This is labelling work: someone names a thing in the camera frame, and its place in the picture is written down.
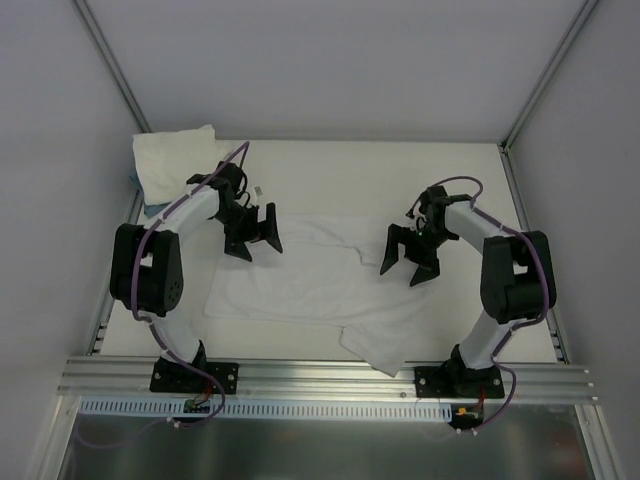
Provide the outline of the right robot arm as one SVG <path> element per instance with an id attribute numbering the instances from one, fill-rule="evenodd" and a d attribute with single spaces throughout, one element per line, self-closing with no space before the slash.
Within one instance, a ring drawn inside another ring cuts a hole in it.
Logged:
<path id="1" fill-rule="evenodd" d="M 417 397 L 504 398 L 498 356 L 517 331 L 544 321 L 557 299 L 547 236 L 512 229 L 482 211 L 476 197 L 451 195 L 442 184 L 423 191 L 407 216 L 414 226 L 387 230 L 382 273 L 406 258 L 416 266 L 411 286 L 434 280 L 447 241 L 463 240 L 482 256 L 482 312 L 446 361 L 415 368 Z"/>

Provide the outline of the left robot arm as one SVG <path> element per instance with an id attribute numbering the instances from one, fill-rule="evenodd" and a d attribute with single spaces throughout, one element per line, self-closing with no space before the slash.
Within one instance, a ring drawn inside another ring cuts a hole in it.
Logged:
<path id="1" fill-rule="evenodd" d="M 173 379 L 186 391 L 207 382 L 203 344 L 179 314 L 184 291 L 182 243 L 202 224 L 223 226 L 223 252 L 251 262 L 250 243 L 266 242 L 283 252 L 276 204 L 260 207 L 239 202 L 247 183 L 243 169 L 221 162 L 211 174 L 194 174 L 179 197 L 146 223 L 124 223 L 115 233 L 109 291 L 146 325 L 161 349 L 161 359 L 176 364 Z"/>

